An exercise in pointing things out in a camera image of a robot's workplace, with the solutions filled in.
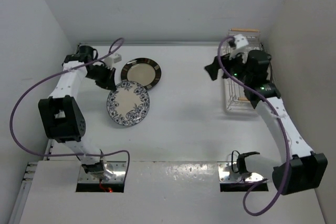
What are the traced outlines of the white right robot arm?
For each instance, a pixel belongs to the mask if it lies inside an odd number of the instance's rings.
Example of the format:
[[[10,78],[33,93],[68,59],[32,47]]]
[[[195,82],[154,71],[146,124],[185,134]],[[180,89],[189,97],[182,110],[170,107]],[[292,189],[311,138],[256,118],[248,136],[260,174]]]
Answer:
[[[271,171],[275,188],[288,195],[319,187],[328,160],[323,153],[317,154],[301,137],[288,115],[281,94],[268,79],[271,55],[262,50],[251,50],[247,59],[242,54],[216,56],[205,71],[216,80],[219,70],[223,78],[231,79],[244,89],[251,106],[266,123],[279,153],[282,164]]]

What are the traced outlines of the black rimmed cream plate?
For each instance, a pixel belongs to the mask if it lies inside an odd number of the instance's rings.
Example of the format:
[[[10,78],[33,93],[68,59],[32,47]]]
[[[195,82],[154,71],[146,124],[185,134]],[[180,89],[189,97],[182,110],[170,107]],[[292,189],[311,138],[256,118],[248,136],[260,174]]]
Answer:
[[[149,58],[136,58],[128,61],[122,68],[122,81],[134,81],[149,90],[155,87],[162,76],[160,65]]]

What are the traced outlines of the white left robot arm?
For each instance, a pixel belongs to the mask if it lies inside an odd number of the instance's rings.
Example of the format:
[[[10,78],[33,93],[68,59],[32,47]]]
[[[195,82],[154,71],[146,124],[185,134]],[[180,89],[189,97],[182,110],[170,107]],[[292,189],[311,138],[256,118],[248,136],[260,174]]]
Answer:
[[[75,54],[67,55],[62,65],[65,73],[50,96],[38,102],[38,109],[47,137],[72,150],[86,174],[109,181],[113,167],[102,150],[84,138],[86,121],[76,101],[84,78],[94,80],[102,89],[116,90],[115,68],[107,67],[102,60],[92,64],[97,58],[97,50],[90,46],[80,46]]]

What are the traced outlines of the blue floral plate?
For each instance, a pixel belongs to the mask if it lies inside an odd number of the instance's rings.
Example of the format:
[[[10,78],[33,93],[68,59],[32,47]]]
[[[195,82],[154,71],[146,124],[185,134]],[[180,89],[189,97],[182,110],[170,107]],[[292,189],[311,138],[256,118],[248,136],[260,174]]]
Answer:
[[[144,86],[135,81],[122,81],[107,97],[107,111],[121,126],[134,126],[145,119],[150,109],[150,97]]]

